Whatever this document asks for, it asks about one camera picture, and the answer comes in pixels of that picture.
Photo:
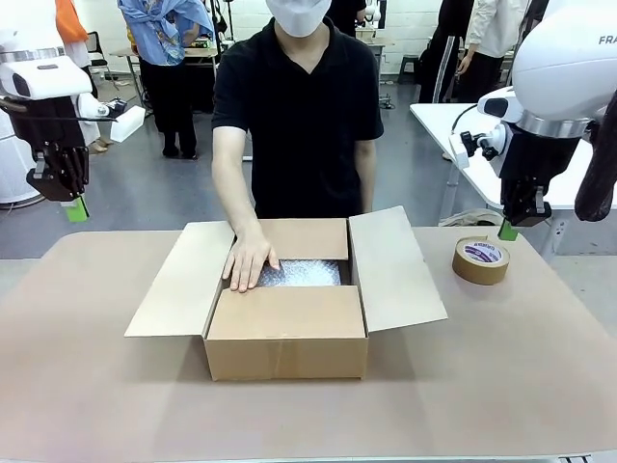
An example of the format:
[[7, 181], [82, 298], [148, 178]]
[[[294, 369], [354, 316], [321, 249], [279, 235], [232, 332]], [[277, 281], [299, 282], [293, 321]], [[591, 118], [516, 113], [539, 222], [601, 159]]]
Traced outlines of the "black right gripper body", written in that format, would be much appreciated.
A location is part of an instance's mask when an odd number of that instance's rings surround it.
[[508, 123], [508, 141], [498, 177], [504, 180], [550, 182], [568, 168], [578, 138], [555, 139], [521, 130]]

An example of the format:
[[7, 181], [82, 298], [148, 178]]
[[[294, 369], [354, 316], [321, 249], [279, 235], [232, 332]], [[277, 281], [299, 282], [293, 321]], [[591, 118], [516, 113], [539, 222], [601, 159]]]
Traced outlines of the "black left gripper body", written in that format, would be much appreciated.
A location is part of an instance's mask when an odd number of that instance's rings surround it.
[[84, 148], [82, 130], [69, 96], [30, 100], [4, 97], [2, 110], [14, 134], [31, 148], [57, 144], [60, 148]]

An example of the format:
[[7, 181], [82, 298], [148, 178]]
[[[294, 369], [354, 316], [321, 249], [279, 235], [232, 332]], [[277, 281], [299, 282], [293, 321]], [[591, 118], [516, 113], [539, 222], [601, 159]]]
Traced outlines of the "person right hand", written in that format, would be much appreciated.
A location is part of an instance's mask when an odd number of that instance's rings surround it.
[[229, 251], [223, 279], [228, 280], [232, 291], [246, 292], [256, 287], [265, 265], [281, 269], [275, 249], [263, 232], [241, 233]]

